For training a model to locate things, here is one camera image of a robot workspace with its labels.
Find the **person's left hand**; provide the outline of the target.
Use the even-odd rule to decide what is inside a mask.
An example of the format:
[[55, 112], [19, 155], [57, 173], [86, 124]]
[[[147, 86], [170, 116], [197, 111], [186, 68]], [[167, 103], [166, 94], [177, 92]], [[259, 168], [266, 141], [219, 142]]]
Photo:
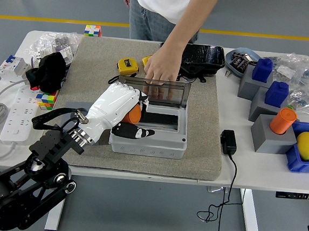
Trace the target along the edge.
[[182, 48], [172, 48], [166, 44], [162, 45], [145, 65], [146, 83], [175, 82], [181, 67], [182, 54]]

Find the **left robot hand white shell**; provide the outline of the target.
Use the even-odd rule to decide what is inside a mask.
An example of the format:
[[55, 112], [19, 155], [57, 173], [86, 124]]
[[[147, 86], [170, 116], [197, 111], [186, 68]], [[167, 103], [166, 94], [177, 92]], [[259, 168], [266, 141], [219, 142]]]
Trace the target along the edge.
[[155, 134], [137, 126], [148, 108], [148, 95], [124, 83], [115, 82], [92, 104], [87, 123], [73, 130], [72, 138], [81, 145], [93, 145], [105, 130], [122, 138], [139, 139]]

